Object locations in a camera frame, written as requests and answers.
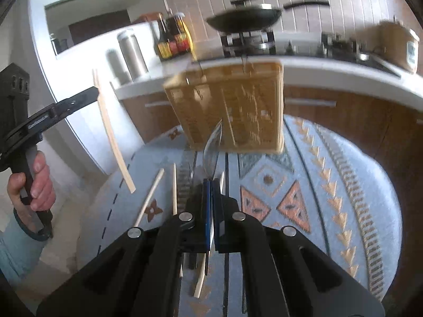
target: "wooden cabinet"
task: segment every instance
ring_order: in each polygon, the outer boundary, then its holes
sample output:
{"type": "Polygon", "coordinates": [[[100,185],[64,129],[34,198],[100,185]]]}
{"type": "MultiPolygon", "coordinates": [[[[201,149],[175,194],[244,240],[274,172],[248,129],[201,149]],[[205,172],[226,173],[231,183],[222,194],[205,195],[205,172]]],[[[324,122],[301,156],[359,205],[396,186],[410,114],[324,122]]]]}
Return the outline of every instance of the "wooden cabinet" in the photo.
{"type": "Polygon", "coordinates": [[[145,143],[179,125],[165,92],[132,97],[122,103],[145,143]]]}
{"type": "Polygon", "coordinates": [[[381,145],[393,108],[390,102],[375,97],[322,88],[285,86],[283,95],[285,114],[318,123],[371,157],[381,145]]]}
{"type": "Polygon", "coordinates": [[[423,118],[410,108],[394,108],[375,159],[391,179],[401,206],[403,239],[397,276],[390,288],[401,296],[421,272],[423,257],[423,118]]]}

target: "wok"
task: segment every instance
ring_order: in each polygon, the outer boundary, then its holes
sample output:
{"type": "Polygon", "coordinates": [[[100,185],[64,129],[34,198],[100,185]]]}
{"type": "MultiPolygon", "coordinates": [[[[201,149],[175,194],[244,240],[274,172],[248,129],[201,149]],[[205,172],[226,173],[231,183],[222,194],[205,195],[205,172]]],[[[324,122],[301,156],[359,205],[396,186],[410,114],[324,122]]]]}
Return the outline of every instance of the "wok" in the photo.
{"type": "Polygon", "coordinates": [[[246,1],[250,0],[231,0],[231,4],[235,8],[207,18],[206,22],[222,33],[260,31],[275,24],[283,10],[307,5],[329,6],[329,2],[325,0],[305,0],[285,4],[282,8],[274,7],[271,4],[245,6],[246,1]]]}

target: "wooden stick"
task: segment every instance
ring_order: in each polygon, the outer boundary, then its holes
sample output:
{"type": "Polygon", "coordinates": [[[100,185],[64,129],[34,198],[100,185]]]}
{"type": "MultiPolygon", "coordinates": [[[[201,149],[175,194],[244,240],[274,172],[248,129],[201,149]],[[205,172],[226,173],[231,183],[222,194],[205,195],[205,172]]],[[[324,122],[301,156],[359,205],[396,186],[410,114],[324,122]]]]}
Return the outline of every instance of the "wooden stick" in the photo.
{"type": "Polygon", "coordinates": [[[172,186],[172,210],[173,210],[173,215],[178,214],[178,205],[177,205],[177,196],[176,196],[176,164],[173,164],[173,186],[172,186]]]}
{"type": "MultiPolygon", "coordinates": [[[[223,191],[223,182],[225,181],[225,172],[222,171],[222,174],[220,176],[220,192],[223,191]]],[[[214,227],[212,226],[210,230],[210,240],[213,243],[213,237],[214,237],[214,227]]],[[[203,288],[204,278],[206,276],[206,254],[204,254],[203,261],[201,263],[201,269],[200,269],[200,277],[198,278],[197,285],[195,286],[195,292],[194,297],[199,299],[201,294],[201,289],[203,288]]]]}
{"type": "Polygon", "coordinates": [[[97,69],[93,69],[93,79],[94,79],[94,86],[96,86],[99,90],[99,97],[97,98],[97,101],[99,103],[100,114],[102,117],[104,129],[106,130],[107,138],[109,139],[109,144],[112,148],[113,154],[115,155],[115,159],[118,162],[118,166],[122,173],[123,179],[125,180],[126,185],[128,186],[132,194],[135,192],[135,185],[130,176],[130,173],[128,172],[128,168],[125,165],[125,161],[123,160],[122,153],[119,150],[118,142],[116,141],[115,134],[113,132],[109,114],[107,113],[106,101],[104,99],[104,92],[100,84],[97,69]]]}
{"type": "MultiPolygon", "coordinates": [[[[176,163],[172,166],[173,181],[172,181],[172,211],[173,215],[178,214],[178,198],[176,196],[176,163]]],[[[182,264],[179,271],[179,277],[183,278],[182,264]]]]}
{"type": "Polygon", "coordinates": [[[144,205],[141,208],[141,211],[140,211],[140,213],[138,215],[137,221],[134,224],[134,227],[138,227],[139,226],[139,224],[141,222],[141,219],[142,219],[142,216],[144,215],[144,212],[147,209],[147,206],[149,205],[149,202],[151,200],[151,197],[153,196],[154,191],[157,188],[157,185],[159,184],[160,180],[162,179],[163,174],[164,174],[164,169],[161,168],[159,170],[159,172],[157,173],[156,178],[154,179],[153,186],[150,188],[149,194],[147,195],[147,197],[144,200],[144,205]]]}

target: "sauce bottle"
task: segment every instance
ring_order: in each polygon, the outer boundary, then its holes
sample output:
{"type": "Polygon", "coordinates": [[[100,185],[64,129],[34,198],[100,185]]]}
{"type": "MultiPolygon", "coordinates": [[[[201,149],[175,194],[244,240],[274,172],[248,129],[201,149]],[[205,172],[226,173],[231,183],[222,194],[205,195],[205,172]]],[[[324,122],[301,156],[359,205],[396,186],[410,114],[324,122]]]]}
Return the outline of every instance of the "sauce bottle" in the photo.
{"type": "Polygon", "coordinates": [[[166,23],[164,22],[162,15],[159,15],[159,39],[157,41],[157,48],[159,57],[162,61],[171,59],[178,54],[178,47],[176,46],[175,37],[168,32],[166,23]]]}
{"type": "Polygon", "coordinates": [[[187,33],[183,28],[182,18],[180,15],[175,14],[166,20],[170,33],[174,36],[176,46],[180,54],[190,52],[190,42],[187,33]]]}

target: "white countertop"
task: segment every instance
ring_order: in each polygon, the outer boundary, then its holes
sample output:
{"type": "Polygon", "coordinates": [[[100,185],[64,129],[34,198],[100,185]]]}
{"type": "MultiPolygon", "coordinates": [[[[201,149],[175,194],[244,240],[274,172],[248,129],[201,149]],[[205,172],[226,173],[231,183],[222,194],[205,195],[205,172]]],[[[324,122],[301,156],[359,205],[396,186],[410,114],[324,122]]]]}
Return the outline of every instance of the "white countertop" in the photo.
{"type": "MultiPolygon", "coordinates": [[[[398,102],[404,106],[423,111],[423,78],[410,74],[390,63],[378,59],[401,78],[349,62],[312,57],[256,56],[248,57],[251,62],[277,60],[284,65],[284,84],[328,88],[357,94],[379,97],[398,102]]],[[[173,59],[150,69],[136,82],[126,84],[115,90],[119,100],[163,91],[164,81],[187,69],[195,69],[189,55],[173,59]]],[[[202,61],[201,66],[211,67],[241,63],[240,58],[225,58],[202,61]]]]}

